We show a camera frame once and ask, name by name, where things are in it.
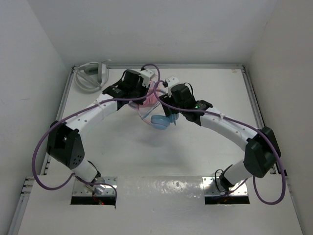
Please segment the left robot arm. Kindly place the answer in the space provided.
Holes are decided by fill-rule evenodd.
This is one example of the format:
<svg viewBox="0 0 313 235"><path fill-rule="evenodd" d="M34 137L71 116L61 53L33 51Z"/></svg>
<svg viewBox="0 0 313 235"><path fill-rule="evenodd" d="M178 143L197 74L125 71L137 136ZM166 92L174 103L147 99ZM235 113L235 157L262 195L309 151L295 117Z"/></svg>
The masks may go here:
<svg viewBox="0 0 313 235"><path fill-rule="evenodd" d="M53 125L48 135L47 154L65 165L83 181L93 183L100 174L85 158L83 137L104 118L130 101L142 104L154 75L155 72L149 69L125 70L123 77L106 87L87 107L86 112L75 114L61 124Z"/></svg>

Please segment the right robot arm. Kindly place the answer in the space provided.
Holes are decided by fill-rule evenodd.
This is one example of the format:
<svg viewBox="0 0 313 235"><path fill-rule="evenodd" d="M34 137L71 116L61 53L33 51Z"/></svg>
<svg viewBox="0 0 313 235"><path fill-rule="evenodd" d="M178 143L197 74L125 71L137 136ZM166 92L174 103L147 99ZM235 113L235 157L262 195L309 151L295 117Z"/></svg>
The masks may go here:
<svg viewBox="0 0 313 235"><path fill-rule="evenodd" d="M183 115L189 122L208 128L235 143L244 151L244 159L230 165L219 176L216 187L229 191L238 182L250 177L263 178L281 156L274 132L268 128L252 129L232 122L205 100L196 100L192 91L182 83L164 82L167 94L160 96L165 117L161 121L169 125Z"/></svg>

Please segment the blue pink cat-ear headphones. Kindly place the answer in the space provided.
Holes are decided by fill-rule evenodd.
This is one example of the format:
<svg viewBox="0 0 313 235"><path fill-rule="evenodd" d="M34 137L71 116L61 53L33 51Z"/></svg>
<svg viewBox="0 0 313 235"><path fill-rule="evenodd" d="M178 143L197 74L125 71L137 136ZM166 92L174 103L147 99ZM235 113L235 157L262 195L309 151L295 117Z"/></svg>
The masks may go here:
<svg viewBox="0 0 313 235"><path fill-rule="evenodd" d="M128 106L131 107L132 109L137 111L137 114L141 118L142 121L144 121L146 124L149 126L157 129L157 130L165 130L167 129L172 123L176 125L176 122L179 118L179 114L170 114L168 117L163 116L163 115L152 115L150 117L150 120L148 120L148 117L150 113L156 109L161 103L158 101L154 106L152 107L147 107L149 108L148 111L146 111L144 114L141 113L140 108L138 107L139 104L134 103L131 101Z"/></svg>

